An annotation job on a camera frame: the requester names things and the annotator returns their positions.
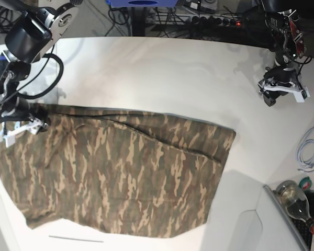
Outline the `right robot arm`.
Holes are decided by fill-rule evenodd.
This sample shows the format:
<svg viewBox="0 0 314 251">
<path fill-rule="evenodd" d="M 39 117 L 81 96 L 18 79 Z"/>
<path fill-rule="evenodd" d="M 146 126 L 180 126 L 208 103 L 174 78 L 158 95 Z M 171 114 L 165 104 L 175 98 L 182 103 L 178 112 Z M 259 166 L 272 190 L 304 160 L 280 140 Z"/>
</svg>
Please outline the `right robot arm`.
<svg viewBox="0 0 314 251">
<path fill-rule="evenodd" d="M 62 60 L 49 50 L 66 32 L 79 9 L 72 2 L 52 7 L 30 6 L 22 1 L 0 1 L 0 6 L 21 12 L 21 16 L 5 38 L 7 47 L 0 54 L 0 123 L 4 136 L 24 131 L 37 134 L 48 129 L 51 122 L 43 108 L 33 108 L 30 100 L 38 99 L 53 90 L 64 71 Z M 55 81 L 40 94 L 20 93 L 18 86 L 30 74 L 31 65 L 39 60 L 53 59 L 59 65 Z"/>
</svg>

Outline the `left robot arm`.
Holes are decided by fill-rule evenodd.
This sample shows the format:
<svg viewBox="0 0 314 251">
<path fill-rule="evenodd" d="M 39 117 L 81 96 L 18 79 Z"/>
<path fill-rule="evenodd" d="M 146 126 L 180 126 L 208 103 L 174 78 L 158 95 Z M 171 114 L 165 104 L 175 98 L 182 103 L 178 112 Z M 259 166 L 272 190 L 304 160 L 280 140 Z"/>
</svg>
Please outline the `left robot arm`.
<svg viewBox="0 0 314 251">
<path fill-rule="evenodd" d="M 275 62 L 267 67 L 263 79 L 259 81 L 259 93 L 269 107 L 276 104 L 278 97 L 289 93 L 298 103 L 310 97 L 307 87 L 302 83 L 301 70 L 311 62 L 305 54 L 303 34 L 297 27 L 298 15 L 289 3 L 280 1 L 260 1 L 265 13 L 265 23 L 275 45 Z"/>
</svg>

